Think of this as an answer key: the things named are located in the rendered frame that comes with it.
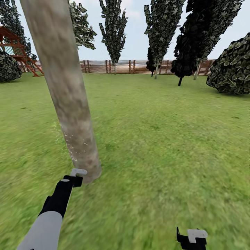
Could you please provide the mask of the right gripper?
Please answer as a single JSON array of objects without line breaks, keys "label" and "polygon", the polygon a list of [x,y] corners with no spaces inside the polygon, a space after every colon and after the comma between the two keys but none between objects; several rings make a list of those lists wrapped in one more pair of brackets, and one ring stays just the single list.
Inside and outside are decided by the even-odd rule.
[{"label": "right gripper", "polygon": [[181,242],[183,250],[206,250],[205,241],[203,238],[196,237],[196,243],[190,243],[188,236],[183,236],[178,233],[177,229],[177,241]]}]

